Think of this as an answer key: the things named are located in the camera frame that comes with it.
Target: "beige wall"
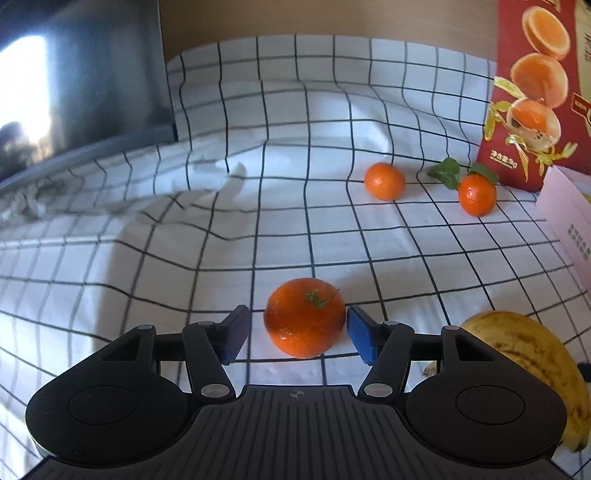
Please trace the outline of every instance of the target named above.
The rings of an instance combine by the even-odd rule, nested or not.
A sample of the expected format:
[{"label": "beige wall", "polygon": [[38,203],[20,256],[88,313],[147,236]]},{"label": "beige wall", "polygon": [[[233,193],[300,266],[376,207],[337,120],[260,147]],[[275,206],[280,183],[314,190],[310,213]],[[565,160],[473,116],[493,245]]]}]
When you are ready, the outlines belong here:
[{"label": "beige wall", "polygon": [[167,59],[228,38],[344,34],[496,59],[498,0],[161,0]]}]

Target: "orange image on box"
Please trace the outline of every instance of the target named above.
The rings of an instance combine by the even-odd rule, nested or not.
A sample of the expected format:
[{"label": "orange image on box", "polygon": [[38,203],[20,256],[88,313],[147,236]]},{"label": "orange image on box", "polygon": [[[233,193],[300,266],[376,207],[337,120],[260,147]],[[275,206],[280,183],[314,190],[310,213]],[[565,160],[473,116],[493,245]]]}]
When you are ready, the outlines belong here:
[{"label": "orange image on box", "polygon": [[544,151],[560,140],[560,122],[554,111],[534,100],[513,102],[507,112],[507,130],[519,135],[533,150]]},{"label": "orange image on box", "polygon": [[550,11],[542,7],[529,7],[521,18],[527,41],[536,51],[564,59],[570,50],[570,37],[566,28]]},{"label": "orange image on box", "polygon": [[515,62],[511,80],[527,98],[558,108],[569,94],[569,78],[553,57],[530,53]]}]

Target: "brown spots on banana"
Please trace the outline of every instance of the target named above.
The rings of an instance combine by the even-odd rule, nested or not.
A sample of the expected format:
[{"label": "brown spots on banana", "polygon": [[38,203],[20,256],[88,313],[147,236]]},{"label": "brown spots on banana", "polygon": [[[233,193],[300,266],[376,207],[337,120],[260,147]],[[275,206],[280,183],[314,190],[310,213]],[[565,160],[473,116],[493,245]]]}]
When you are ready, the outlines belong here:
[{"label": "brown spots on banana", "polygon": [[529,358],[528,356],[524,355],[521,352],[518,352],[517,350],[504,350],[504,351],[501,351],[501,353],[505,356],[508,356],[508,357],[514,356],[515,358],[520,359],[523,363],[535,368],[539,372],[540,376],[542,377],[542,378],[540,378],[540,380],[542,380],[546,385],[550,386],[551,388],[555,388],[556,384],[554,383],[554,380],[552,380],[550,378],[546,369],[543,368],[542,365],[538,361],[536,361],[532,358]]},{"label": "brown spots on banana", "polygon": [[528,335],[526,333],[521,332],[510,332],[509,334],[512,337],[518,339],[520,342],[531,343],[532,345],[535,345],[537,343],[537,339],[534,335]]}]

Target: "mandarin orange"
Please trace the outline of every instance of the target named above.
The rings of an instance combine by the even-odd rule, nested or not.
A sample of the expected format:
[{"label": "mandarin orange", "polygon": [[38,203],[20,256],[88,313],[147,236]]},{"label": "mandarin orange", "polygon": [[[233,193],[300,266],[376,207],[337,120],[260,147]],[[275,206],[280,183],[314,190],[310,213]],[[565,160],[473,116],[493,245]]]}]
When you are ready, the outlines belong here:
[{"label": "mandarin orange", "polygon": [[406,179],[396,167],[389,163],[376,163],[365,173],[365,188],[378,200],[392,202],[404,193]]},{"label": "mandarin orange", "polygon": [[460,205],[474,217],[488,215],[496,205],[496,187],[479,173],[470,173],[457,189]]},{"label": "mandarin orange", "polygon": [[312,358],[338,340],[345,324],[345,304],[330,283],[296,278],[271,294],[263,320],[279,350],[296,358]]}]

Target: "orange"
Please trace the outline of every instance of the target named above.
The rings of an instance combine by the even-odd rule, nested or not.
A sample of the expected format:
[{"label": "orange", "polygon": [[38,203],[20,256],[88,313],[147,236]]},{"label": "orange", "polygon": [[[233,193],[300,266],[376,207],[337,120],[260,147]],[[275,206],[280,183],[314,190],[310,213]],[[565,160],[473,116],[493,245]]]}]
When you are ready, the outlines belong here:
[{"label": "orange", "polygon": [[378,200],[392,202],[404,193],[404,173],[389,163],[376,163],[365,173],[365,188]]},{"label": "orange", "polygon": [[296,358],[312,358],[338,340],[345,324],[345,304],[330,283],[296,278],[271,294],[263,319],[279,350]]},{"label": "orange", "polygon": [[558,60],[530,53],[521,57],[511,68],[511,80],[527,98],[549,108],[557,108],[569,94],[569,79]]},{"label": "orange", "polygon": [[464,211],[474,217],[488,215],[496,205],[496,187],[479,173],[470,173],[457,189]]},{"label": "orange", "polygon": [[509,133],[519,135],[528,147],[545,151],[560,140],[561,128],[554,111],[534,100],[513,102],[507,112]]},{"label": "orange", "polygon": [[521,25],[525,38],[540,53],[564,59],[570,51],[570,37],[556,16],[542,7],[529,7],[523,12]]}]

